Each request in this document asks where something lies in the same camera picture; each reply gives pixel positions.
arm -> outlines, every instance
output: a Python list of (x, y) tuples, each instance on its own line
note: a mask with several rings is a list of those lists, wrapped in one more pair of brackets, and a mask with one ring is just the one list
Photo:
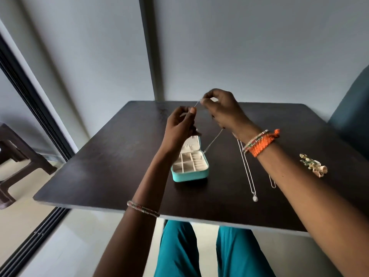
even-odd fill
[[(159, 211), (169, 170), (185, 140), (196, 134), (195, 108), (179, 107), (168, 118), (159, 151), (153, 158), (132, 201)], [(156, 218), (127, 208), (118, 224), (94, 277), (142, 276), (149, 255)]]
[[(216, 97), (218, 102), (209, 98)], [(243, 113), (232, 93), (214, 89), (204, 105), (220, 126), (247, 143), (262, 130)], [(292, 205), (296, 214), (344, 276), (369, 276), (369, 222), (337, 192), (300, 163), (293, 161), (275, 142), (258, 160)]]

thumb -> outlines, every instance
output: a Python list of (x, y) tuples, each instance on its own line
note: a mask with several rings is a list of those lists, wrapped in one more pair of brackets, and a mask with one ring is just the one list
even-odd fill
[(182, 122), (186, 124), (191, 124), (195, 120), (195, 116), (196, 116), (196, 108), (191, 107), (191, 109), (187, 112)]
[(203, 105), (206, 109), (209, 110), (209, 112), (214, 115), (215, 111), (217, 110), (217, 103), (215, 103), (213, 100), (209, 98), (202, 98), (200, 100), (201, 105)]

teal jewelry box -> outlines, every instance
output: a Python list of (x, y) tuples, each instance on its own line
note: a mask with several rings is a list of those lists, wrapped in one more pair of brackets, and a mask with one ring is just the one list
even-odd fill
[(191, 136), (183, 146), (179, 158), (172, 165), (172, 175), (175, 182), (185, 182), (208, 177), (209, 163), (200, 150), (200, 138)]

beaded bracelet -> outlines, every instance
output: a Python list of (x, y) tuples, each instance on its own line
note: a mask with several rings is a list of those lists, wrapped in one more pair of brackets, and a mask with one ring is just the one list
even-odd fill
[(242, 149), (243, 152), (247, 152), (252, 146), (254, 146), (258, 141), (260, 141), (260, 139), (269, 132), (269, 130), (264, 130), (263, 132), (261, 132), (260, 134), (258, 134), (257, 136), (255, 136), (254, 138), (252, 138)]
[(249, 151), (254, 157), (257, 157), (267, 146), (269, 146), (276, 138), (279, 138), (279, 129), (274, 130), (274, 133), (264, 135)]
[(158, 212), (153, 211), (149, 208), (143, 207), (141, 205), (138, 205), (138, 204), (132, 202), (131, 200), (127, 201), (127, 206), (131, 207), (132, 209), (135, 209), (137, 211), (140, 211), (141, 213), (145, 213), (145, 214), (154, 216), (156, 218), (158, 218), (160, 216), (160, 214)]

hand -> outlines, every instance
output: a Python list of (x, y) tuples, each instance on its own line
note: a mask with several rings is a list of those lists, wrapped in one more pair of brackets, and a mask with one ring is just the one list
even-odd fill
[(194, 126), (195, 116), (196, 108), (180, 106), (168, 117), (160, 151), (169, 154), (172, 163), (177, 160), (186, 139), (199, 134)]
[(251, 124), (231, 92), (212, 89), (204, 95), (200, 103), (209, 110), (220, 127), (231, 130), (236, 138), (245, 125)]

